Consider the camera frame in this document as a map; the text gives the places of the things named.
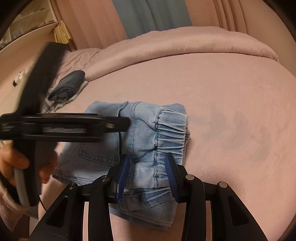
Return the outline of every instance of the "denim shorts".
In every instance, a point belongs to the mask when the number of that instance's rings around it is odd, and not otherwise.
[[[110,213],[158,229],[170,227],[177,203],[170,192],[164,155],[171,152],[178,164],[185,158],[190,133],[184,106],[94,102],[86,113],[129,117],[131,126],[127,132],[105,134],[100,143],[67,143],[53,177],[64,184],[88,184],[117,165],[120,152],[128,154],[125,191],[118,204],[110,204]]]

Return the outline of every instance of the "pink blanket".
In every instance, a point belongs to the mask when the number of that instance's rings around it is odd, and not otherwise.
[[[76,69],[91,82],[61,112],[96,100],[183,104],[188,172],[227,182],[269,241],[283,234],[296,213],[296,79],[271,48],[242,33],[186,27],[67,53],[57,79]],[[184,206],[166,232],[111,220],[114,240],[180,240]]]

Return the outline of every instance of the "white bookshelf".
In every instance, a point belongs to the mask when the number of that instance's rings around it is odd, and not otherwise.
[[[19,37],[46,25],[53,26],[57,19],[50,0],[33,0],[12,22],[0,41],[0,50]]]

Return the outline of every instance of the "silver bolt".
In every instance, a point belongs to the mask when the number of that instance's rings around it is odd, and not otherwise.
[[[76,188],[77,187],[77,184],[76,183],[70,183],[69,185],[68,185],[68,188],[69,189],[74,189],[74,188]]]
[[[194,179],[194,176],[191,174],[187,174],[185,177],[187,180],[190,180],[190,181],[192,181]]]
[[[109,180],[109,177],[107,175],[101,176],[101,181],[106,182]]]
[[[109,129],[113,129],[115,127],[115,125],[112,124],[112,123],[107,123],[106,127],[109,128]]]
[[[222,188],[227,188],[227,183],[225,183],[225,182],[220,182],[220,183],[219,183],[219,186],[222,187]]]

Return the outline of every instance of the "blue gripper pad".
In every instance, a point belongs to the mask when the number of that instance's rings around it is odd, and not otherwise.
[[[126,158],[123,162],[121,172],[118,178],[118,183],[117,183],[117,194],[116,194],[117,201],[119,201],[122,198],[124,187],[126,185],[126,180],[128,178],[129,165],[130,165],[130,159],[129,159],[129,156],[126,155]]]
[[[179,196],[178,196],[177,177],[175,175],[175,172],[174,172],[172,163],[170,162],[168,154],[165,155],[165,170],[167,172],[168,182],[170,184],[170,190],[171,190],[172,196],[175,199],[175,201],[178,202]]]

